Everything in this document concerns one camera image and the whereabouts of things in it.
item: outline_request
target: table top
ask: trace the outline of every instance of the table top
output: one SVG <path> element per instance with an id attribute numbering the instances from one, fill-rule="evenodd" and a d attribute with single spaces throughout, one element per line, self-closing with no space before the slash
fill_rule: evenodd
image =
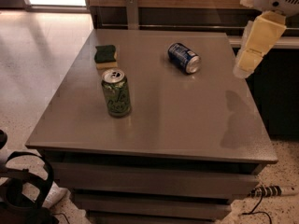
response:
<path id="1" fill-rule="evenodd" d="M 180 42 L 202 59 L 185 75 L 168 60 Z M 95 46 L 115 45 L 132 112 L 113 118 L 94 63 Z M 275 150 L 246 81 L 233 75 L 226 34 L 93 30 L 26 146 L 201 161 L 275 163 Z"/>

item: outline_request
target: sponge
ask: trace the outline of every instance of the sponge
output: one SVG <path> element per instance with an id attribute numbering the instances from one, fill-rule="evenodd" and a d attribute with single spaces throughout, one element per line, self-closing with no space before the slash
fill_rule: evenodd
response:
<path id="1" fill-rule="evenodd" d="M 116 49 L 114 45 L 96 46 L 94 61 L 97 69 L 118 67 Z"/>

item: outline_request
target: black chair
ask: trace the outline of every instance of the black chair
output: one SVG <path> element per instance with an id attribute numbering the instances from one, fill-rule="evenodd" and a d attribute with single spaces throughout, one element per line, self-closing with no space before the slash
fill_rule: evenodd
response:
<path id="1" fill-rule="evenodd" d="M 0 130 L 0 149 L 7 142 L 7 134 Z M 7 162 L 20 156 L 35 156 L 41 159 L 48 174 L 46 180 L 29 172 L 28 169 L 7 168 Z M 9 224 L 58 224 L 59 221 L 42 207 L 53 183 L 53 170 L 42 157 L 30 152 L 0 153 L 0 178 L 7 181 L 0 186 L 0 222 Z M 36 200 L 30 200 L 22 194 L 23 185 L 30 183 L 39 189 Z"/>

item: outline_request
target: tiled floor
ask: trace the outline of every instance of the tiled floor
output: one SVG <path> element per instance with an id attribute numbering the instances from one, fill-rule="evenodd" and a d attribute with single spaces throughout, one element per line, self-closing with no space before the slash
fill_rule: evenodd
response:
<path id="1" fill-rule="evenodd" d="M 88 14 L 0 10 L 0 129 L 8 134 L 8 149 L 25 149 L 25 141 L 92 28 Z M 261 184 L 299 187 L 299 142 L 273 140 L 273 144 L 279 162 L 259 174 Z M 68 197 L 69 193 L 51 211 L 65 213 L 72 224 L 91 223 Z M 265 215 L 239 215 L 257 202 L 251 198 L 233 202 L 233 212 L 217 223 L 269 223 Z M 299 223 L 299 198 L 267 198 L 257 211 L 268 212 L 273 223 Z M 64 217 L 58 218 L 66 223 Z"/>

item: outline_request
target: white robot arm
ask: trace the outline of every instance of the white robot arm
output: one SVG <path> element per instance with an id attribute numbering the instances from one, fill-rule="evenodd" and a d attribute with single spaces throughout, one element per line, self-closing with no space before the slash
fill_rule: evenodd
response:
<path id="1" fill-rule="evenodd" d="M 262 12 L 255 21 L 249 21 L 235 59 L 235 76 L 246 78 L 283 35 L 286 18 L 299 13 L 299 0 L 241 0 L 240 3 Z"/>

